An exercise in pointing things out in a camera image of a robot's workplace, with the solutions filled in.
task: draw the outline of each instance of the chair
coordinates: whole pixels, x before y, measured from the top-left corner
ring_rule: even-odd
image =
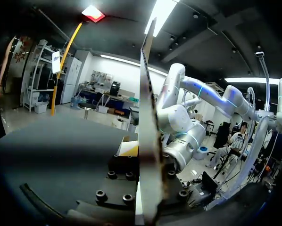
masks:
[[[85,110],[84,119],[88,119],[89,111],[95,111],[96,105],[89,104],[89,103],[79,103],[78,106]]]

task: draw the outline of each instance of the gray floor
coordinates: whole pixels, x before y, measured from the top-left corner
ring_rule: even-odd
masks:
[[[50,117],[50,109],[47,109],[45,113],[37,114],[34,111],[29,112],[26,108],[18,108],[12,109],[8,107],[8,101],[3,101],[4,104],[2,107],[2,119],[4,122],[4,127],[7,133],[10,133],[16,129],[21,129],[26,127],[32,122],[35,122],[39,119],[44,119]],[[73,109],[70,107],[70,104],[65,105],[57,105],[56,106],[56,114],[70,114],[71,116],[84,118],[84,110],[82,109]],[[88,120],[92,120],[104,125],[113,126],[113,121],[117,119],[117,116],[111,114],[102,114],[98,112],[89,112]],[[205,146],[209,149],[209,151],[213,152],[216,149],[213,147],[215,141],[215,136],[206,136],[205,140],[202,143],[202,146]],[[185,169],[178,174],[178,178],[183,181],[190,181],[192,179],[198,178],[203,171],[205,171],[208,175],[213,177],[216,174],[216,170],[207,168],[205,165],[209,163],[212,155],[205,156],[203,160],[192,159]],[[237,167],[234,169],[229,178],[235,175],[238,171],[240,171],[240,163],[238,163]],[[218,175],[216,178],[217,182],[223,182],[225,175]],[[228,183],[224,184],[222,187],[223,191],[226,191],[228,187],[230,187],[235,179],[230,180]]]

